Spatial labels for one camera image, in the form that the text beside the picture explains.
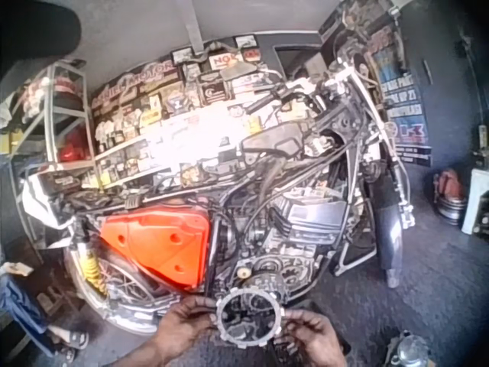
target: motorcycle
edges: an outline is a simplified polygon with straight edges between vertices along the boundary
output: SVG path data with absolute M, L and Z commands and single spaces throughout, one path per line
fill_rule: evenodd
M 280 328 L 280 308 L 308 294 L 333 262 L 339 276 L 377 256 L 396 287 L 402 232 L 414 225 L 409 180 L 364 80 L 347 63 L 338 69 L 317 83 L 280 80 L 245 106 L 253 115 L 299 101 L 310 113 L 265 122 L 213 171 L 196 164 L 117 195 L 39 171 L 25 181 L 24 208 L 59 230 L 54 247 L 87 303 L 132 333 L 154 333 L 172 304 L 203 294 L 220 300 L 224 340 L 264 345 Z M 256 71 L 237 62 L 221 75 Z M 367 253 L 345 263 L 363 233 Z

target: sandal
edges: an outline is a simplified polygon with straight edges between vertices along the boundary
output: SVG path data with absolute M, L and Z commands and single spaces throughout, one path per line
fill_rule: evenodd
M 89 345 L 89 334 L 70 331 L 70 342 L 65 344 L 72 348 L 85 349 Z
M 75 360 L 76 349 L 63 346 L 57 351 L 57 354 L 62 355 L 64 357 L 64 362 L 70 365 Z

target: red object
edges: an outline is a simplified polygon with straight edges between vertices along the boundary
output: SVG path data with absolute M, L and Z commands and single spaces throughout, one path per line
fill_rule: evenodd
M 209 220 L 199 209 L 152 206 L 109 217 L 102 237 L 140 266 L 184 287 L 203 280 Z

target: ceiling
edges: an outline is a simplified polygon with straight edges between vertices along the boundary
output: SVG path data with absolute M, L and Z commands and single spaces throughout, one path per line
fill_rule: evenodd
M 125 70 L 189 44 L 179 0 L 45 0 L 82 24 L 73 53 L 86 60 L 89 90 Z M 204 41 L 259 31 L 317 31 L 340 0 L 193 0 Z

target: shelving rack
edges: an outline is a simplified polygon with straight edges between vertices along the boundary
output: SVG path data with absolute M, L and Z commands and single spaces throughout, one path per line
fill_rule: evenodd
M 64 107 L 55 106 L 53 104 L 54 100 L 54 87 L 55 87 L 55 79 L 58 75 L 57 73 L 68 72 L 75 81 L 81 83 L 82 85 L 82 102 L 83 102 L 83 110 L 75 110 L 75 109 L 66 109 Z M 41 71 L 38 75 L 35 76 L 33 82 L 41 80 L 42 78 L 47 78 L 48 84 L 44 87 L 43 91 L 44 95 L 44 107 L 39 112 L 39 114 L 35 117 L 34 121 L 29 125 L 29 127 L 25 130 L 22 138 L 19 140 L 17 145 L 12 150 L 9 156 L 9 170 L 10 170 L 10 179 L 12 192 L 15 197 L 15 204 L 17 206 L 18 215 L 21 219 L 22 226 L 24 227 L 24 231 L 29 241 L 33 245 L 34 249 L 45 248 L 44 239 L 39 236 L 34 230 L 34 225 L 30 216 L 28 216 L 24 207 L 22 206 L 21 199 L 21 187 L 18 182 L 18 172 L 15 169 L 15 158 L 22 156 L 21 147 L 25 144 L 25 142 L 32 135 L 33 131 L 37 126 L 40 126 L 41 123 L 44 124 L 44 151 L 40 152 L 43 156 L 45 156 L 45 164 L 48 169 L 52 171 L 71 171 L 78 170 L 82 168 L 93 168 L 95 175 L 97 177 L 97 181 L 99 183 L 99 187 L 102 187 L 100 183 L 99 171 L 96 165 L 95 160 L 95 149 L 93 147 L 92 141 L 92 127 L 90 122 L 90 114 L 89 114 L 89 104 L 88 97 L 86 91 L 86 77 L 85 73 L 68 65 L 63 62 L 56 62 L 51 64 L 47 69 Z M 15 114 L 16 109 L 20 108 L 21 101 L 17 103 L 17 105 L 13 109 L 13 114 Z M 56 133 L 55 125 L 59 122 L 66 121 L 68 118 L 75 118 L 73 122 L 68 124 L 67 127 L 64 127 L 63 130 Z M 86 137 L 89 146 L 90 159 L 86 161 L 71 161 L 71 162 L 60 162 L 58 158 L 57 151 L 57 143 L 60 142 L 62 138 L 64 138 L 67 134 L 69 134 L 74 128 L 76 128 L 79 124 L 84 123 L 86 127 Z

